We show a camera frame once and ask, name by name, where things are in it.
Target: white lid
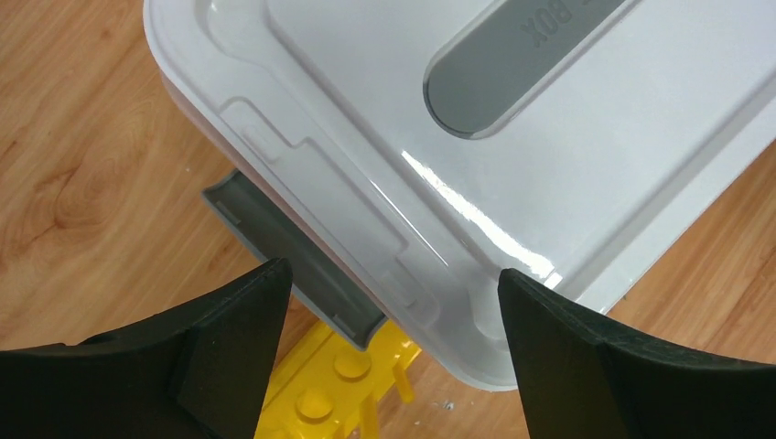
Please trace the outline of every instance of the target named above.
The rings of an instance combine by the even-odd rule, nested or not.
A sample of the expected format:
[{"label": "white lid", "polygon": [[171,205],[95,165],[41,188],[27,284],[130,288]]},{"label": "white lid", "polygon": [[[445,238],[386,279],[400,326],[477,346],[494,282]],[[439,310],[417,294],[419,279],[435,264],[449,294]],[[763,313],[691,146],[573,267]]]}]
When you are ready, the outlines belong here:
[{"label": "white lid", "polygon": [[531,43],[567,24],[542,9],[596,2],[617,9],[476,140],[435,121],[424,80],[504,2],[146,0],[145,28],[386,314],[505,390],[501,268],[606,311],[776,137],[776,3],[526,0],[550,36]]}]

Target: wood grain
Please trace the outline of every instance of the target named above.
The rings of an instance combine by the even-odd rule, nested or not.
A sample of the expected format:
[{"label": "wood grain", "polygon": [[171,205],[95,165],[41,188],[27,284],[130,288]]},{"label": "wood grain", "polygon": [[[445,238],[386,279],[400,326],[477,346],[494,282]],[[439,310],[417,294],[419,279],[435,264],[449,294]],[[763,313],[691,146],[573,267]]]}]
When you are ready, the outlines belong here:
[{"label": "wood grain", "polygon": [[[228,282],[256,260],[199,198],[231,164],[162,88],[142,2],[0,2],[0,348],[86,337]],[[687,346],[776,362],[776,146],[611,315]],[[279,357],[315,318],[293,303]],[[383,436],[527,437],[518,392],[423,355]],[[444,408],[453,402],[453,410]]]}]

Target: black object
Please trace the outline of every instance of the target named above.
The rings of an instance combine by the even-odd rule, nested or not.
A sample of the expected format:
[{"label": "black object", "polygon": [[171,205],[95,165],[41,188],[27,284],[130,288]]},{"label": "black object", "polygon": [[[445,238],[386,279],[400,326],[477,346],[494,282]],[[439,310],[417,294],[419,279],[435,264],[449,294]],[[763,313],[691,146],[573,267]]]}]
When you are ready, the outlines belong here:
[{"label": "black object", "polygon": [[252,439],[291,283],[270,261],[78,346],[0,352],[0,437]]},{"label": "black object", "polygon": [[516,270],[499,300],[533,439],[776,437],[776,366],[648,336]]},{"label": "black object", "polygon": [[367,348],[383,311],[248,177],[233,171],[202,196],[259,260],[282,254],[291,261],[296,298],[354,347]]}]

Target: plastic container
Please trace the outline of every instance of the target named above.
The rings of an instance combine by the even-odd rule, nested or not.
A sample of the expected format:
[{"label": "plastic container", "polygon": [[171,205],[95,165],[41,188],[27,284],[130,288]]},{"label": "plastic container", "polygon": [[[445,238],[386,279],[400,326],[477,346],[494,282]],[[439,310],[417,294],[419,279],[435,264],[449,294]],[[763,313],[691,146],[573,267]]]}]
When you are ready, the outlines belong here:
[{"label": "plastic container", "polygon": [[776,137],[774,23],[771,0],[145,1],[183,111],[489,390],[515,387],[501,268],[605,312]]}]

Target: wooden table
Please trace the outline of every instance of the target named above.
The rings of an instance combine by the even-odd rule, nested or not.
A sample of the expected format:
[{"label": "wooden table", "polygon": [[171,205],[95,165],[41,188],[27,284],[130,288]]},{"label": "wooden table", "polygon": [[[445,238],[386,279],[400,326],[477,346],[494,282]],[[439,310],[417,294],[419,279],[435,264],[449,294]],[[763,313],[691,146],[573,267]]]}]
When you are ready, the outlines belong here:
[{"label": "wooden table", "polygon": [[[256,265],[199,198],[232,165],[167,97],[141,6],[0,3],[0,348],[77,343]],[[774,189],[776,145],[611,315],[776,362]],[[280,356],[314,321],[292,304]],[[527,437],[518,392],[471,389],[427,355],[410,376],[413,404],[381,403],[384,437]]]}]

